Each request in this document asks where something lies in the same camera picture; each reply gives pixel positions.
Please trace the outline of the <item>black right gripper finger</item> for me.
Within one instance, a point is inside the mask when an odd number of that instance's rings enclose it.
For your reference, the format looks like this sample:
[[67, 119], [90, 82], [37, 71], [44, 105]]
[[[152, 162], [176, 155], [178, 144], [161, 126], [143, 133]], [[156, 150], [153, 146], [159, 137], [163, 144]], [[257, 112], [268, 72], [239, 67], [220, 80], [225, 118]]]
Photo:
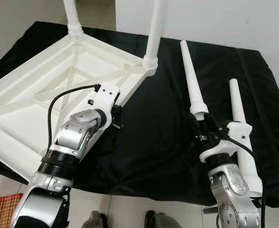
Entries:
[[205, 113], [204, 119], [206, 120], [207, 128], [209, 131], [219, 134], [221, 131], [221, 125], [219, 124], [217, 118], [211, 113]]
[[200, 129], [200, 124], [194, 114], [191, 114], [191, 129], [194, 133], [195, 139], [202, 139], [202, 131]]

